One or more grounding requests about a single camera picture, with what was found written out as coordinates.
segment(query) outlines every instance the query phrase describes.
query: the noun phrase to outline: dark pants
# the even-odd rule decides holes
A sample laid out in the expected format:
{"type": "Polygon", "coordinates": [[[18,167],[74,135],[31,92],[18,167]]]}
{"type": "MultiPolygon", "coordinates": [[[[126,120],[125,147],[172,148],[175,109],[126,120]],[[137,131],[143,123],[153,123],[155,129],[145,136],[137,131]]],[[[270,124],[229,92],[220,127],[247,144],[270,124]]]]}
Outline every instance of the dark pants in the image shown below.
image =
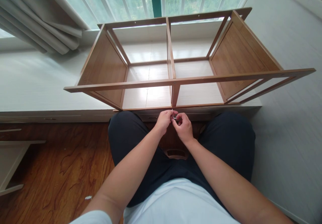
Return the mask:
{"type": "MultiPolygon", "coordinates": [[[[148,128],[134,113],[124,111],[114,115],[110,120],[108,135],[115,165],[148,132],[148,128]]],[[[236,113],[221,113],[208,122],[198,141],[245,179],[251,180],[254,163],[255,133],[252,125],[246,118],[236,113]]],[[[133,207],[143,202],[159,186],[175,178],[186,178],[203,187],[224,207],[205,179],[192,155],[189,155],[187,160],[169,159],[159,147],[128,207],[133,207]]]]}

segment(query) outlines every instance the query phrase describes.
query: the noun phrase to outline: finger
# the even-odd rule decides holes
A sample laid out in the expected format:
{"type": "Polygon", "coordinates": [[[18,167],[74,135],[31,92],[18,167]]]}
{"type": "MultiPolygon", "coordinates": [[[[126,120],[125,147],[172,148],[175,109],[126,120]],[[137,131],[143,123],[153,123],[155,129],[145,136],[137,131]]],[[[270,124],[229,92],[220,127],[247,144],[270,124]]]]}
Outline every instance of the finger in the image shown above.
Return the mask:
{"type": "Polygon", "coordinates": [[[189,118],[185,113],[181,113],[181,118],[183,121],[189,121],[189,118]]]}
{"type": "Polygon", "coordinates": [[[173,111],[172,110],[166,110],[165,112],[166,112],[165,114],[167,116],[169,116],[169,117],[172,116],[172,114],[173,114],[173,111]]]}
{"type": "Polygon", "coordinates": [[[172,122],[172,125],[174,126],[174,128],[177,130],[177,128],[178,128],[177,122],[173,118],[171,119],[171,122],[172,122]]]}
{"type": "Polygon", "coordinates": [[[181,118],[181,115],[182,115],[182,113],[178,113],[178,114],[176,115],[177,120],[179,120],[179,119],[181,118]]]}

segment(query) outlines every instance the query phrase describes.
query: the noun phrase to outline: bamboo shelf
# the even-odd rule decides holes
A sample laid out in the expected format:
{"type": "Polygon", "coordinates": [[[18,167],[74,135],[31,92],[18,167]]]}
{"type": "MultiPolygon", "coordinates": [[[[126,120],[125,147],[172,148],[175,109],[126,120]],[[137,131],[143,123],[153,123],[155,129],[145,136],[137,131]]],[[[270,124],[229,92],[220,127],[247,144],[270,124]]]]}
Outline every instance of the bamboo shelf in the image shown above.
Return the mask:
{"type": "Polygon", "coordinates": [[[227,106],[243,104],[315,72],[314,68],[284,70],[244,22],[251,9],[240,8],[99,25],[99,34],[81,71],[79,81],[75,86],[65,87],[64,90],[70,93],[83,92],[117,110],[227,106]],[[174,59],[171,42],[172,23],[220,17],[223,17],[223,20],[206,56],[174,59]],[[166,26],[167,59],[131,63],[113,29],[156,24],[166,26]],[[198,61],[208,61],[212,74],[197,77],[177,77],[175,63],[198,61]],[[128,73],[132,68],[157,64],[167,65],[168,76],[166,79],[128,80],[128,73]],[[236,99],[273,78],[286,79],[236,102],[236,99]],[[220,92],[221,99],[219,102],[177,104],[180,88],[183,90],[184,85],[214,82],[220,92]],[[169,99],[168,105],[159,106],[155,104],[151,107],[141,108],[123,107],[126,89],[150,89],[167,86],[169,86],[166,96],[169,99]]]}

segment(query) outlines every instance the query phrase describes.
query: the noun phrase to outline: gray curtain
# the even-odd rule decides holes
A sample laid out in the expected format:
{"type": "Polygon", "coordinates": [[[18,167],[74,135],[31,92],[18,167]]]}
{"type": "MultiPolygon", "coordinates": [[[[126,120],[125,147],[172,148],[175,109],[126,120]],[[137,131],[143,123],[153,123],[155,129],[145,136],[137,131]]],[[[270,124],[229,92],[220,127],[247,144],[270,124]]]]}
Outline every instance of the gray curtain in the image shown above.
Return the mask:
{"type": "Polygon", "coordinates": [[[0,28],[39,51],[66,54],[90,29],[66,0],[0,0],[0,28]]]}

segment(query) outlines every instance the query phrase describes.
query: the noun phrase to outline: wooden floor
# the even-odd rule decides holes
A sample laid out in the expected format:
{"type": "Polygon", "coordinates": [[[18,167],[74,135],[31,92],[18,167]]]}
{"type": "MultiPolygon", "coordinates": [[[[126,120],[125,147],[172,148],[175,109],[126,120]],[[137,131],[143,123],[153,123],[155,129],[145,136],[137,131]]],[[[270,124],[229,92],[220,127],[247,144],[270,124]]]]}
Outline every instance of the wooden floor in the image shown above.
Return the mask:
{"type": "MultiPolygon", "coordinates": [[[[149,129],[155,123],[147,123],[149,129]]],[[[194,136],[202,122],[194,123],[194,136]]],[[[31,145],[11,179],[21,190],[0,197],[0,223],[69,223],[77,218],[114,168],[107,123],[0,124],[0,141],[46,140],[31,145]]],[[[173,126],[162,148],[184,149],[173,126]]]]}

